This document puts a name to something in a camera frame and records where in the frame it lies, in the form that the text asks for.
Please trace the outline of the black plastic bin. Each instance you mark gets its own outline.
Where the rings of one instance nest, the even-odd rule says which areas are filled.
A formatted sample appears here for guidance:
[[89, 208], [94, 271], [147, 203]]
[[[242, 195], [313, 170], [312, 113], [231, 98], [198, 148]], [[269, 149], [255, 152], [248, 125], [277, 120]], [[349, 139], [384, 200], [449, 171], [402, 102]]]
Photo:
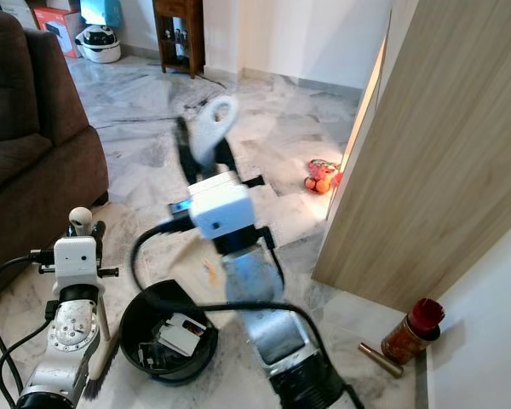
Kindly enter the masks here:
[[218, 330], [204, 312], [179, 312], [206, 326], [206, 332], [192, 357], [184, 357], [158, 342], [158, 328], [173, 311], [163, 312], [144, 296], [136, 296], [123, 312], [119, 328], [120, 354], [135, 369], [154, 381], [167, 385], [184, 385], [200, 377], [213, 361], [217, 350]]

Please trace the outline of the red orange toy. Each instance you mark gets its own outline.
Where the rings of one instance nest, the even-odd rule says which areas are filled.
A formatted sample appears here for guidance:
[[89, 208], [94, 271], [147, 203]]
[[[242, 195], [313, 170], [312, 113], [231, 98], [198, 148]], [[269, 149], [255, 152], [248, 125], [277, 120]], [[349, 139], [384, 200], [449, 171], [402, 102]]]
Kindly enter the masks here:
[[315, 194], [326, 194], [342, 179], [342, 165], [323, 159], [313, 159], [307, 163], [305, 188]]

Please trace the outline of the dark brown sofa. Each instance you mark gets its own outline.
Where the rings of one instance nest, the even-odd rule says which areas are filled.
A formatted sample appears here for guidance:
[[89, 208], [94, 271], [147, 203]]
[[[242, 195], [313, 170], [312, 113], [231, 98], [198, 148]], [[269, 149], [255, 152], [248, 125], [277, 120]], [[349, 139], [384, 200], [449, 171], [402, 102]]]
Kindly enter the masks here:
[[10, 260], [49, 248], [70, 210], [108, 200], [102, 141], [52, 32], [0, 11], [0, 290]]

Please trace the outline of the white round appliance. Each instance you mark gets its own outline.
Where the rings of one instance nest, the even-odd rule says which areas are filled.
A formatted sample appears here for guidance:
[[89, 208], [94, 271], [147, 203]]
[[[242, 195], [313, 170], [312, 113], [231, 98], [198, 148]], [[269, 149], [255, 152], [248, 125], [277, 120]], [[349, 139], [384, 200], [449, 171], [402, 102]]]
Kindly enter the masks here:
[[116, 62], [122, 59], [122, 47], [115, 31], [107, 25], [88, 25], [75, 37], [81, 55], [95, 63]]

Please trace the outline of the dark wooden cabinet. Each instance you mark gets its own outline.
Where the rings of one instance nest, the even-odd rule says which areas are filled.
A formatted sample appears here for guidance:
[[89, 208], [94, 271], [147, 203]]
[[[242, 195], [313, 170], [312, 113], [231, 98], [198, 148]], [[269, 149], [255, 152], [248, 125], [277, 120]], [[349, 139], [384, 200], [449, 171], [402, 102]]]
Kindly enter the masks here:
[[202, 0], [152, 0], [152, 16], [162, 71], [196, 78], [205, 63]]

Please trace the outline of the blue cardboard box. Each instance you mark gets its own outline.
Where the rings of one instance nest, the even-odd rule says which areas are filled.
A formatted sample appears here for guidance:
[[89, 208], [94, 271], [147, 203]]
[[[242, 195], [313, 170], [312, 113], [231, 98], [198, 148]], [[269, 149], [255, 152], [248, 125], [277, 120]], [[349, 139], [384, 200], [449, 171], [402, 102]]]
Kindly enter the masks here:
[[80, 15], [88, 25], [123, 26], [123, 9], [120, 0], [79, 0]]

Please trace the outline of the red cardboard box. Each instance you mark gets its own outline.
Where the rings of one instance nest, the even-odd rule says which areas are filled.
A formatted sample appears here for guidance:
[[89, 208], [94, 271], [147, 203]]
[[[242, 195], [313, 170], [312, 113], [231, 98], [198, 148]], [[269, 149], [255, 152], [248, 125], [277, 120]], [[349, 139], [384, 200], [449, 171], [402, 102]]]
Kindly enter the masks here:
[[30, 7], [30, 11], [40, 30], [52, 32], [57, 37], [63, 55], [75, 59], [81, 57], [75, 39], [85, 24], [79, 12], [46, 7]]

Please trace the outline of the light wooden door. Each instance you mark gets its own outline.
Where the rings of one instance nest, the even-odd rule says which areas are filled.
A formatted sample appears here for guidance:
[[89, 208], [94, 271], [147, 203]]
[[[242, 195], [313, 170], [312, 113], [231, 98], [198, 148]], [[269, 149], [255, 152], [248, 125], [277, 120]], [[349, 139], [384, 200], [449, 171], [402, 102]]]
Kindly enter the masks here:
[[389, 31], [313, 277], [406, 311], [511, 229], [511, 0], [418, 0]]

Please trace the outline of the brass metal tube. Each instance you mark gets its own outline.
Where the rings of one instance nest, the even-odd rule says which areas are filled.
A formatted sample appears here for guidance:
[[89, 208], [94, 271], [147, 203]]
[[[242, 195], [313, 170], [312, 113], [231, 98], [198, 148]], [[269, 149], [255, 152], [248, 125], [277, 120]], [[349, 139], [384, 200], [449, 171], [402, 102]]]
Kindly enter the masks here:
[[380, 366], [382, 370], [388, 372], [388, 374], [391, 375], [391, 377], [394, 377], [396, 379], [403, 377], [405, 373], [403, 366], [399, 365], [399, 363], [392, 361], [388, 357], [385, 357], [384, 354], [381, 354], [380, 351], [373, 349], [372, 347], [369, 346], [369, 344], [360, 343], [358, 346], [358, 350], [365, 357], [375, 362], [377, 366]]

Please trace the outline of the red lidded jar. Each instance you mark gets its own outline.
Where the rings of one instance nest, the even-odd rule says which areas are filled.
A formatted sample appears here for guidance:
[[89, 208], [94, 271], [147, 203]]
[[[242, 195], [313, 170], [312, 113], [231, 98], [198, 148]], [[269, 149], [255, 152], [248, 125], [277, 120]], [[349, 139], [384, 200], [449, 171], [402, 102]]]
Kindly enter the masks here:
[[444, 308], [441, 303], [430, 297], [416, 301], [402, 322], [383, 338], [382, 354], [396, 365], [406, 365], [439, 338], [439, 323], [443, 319]]

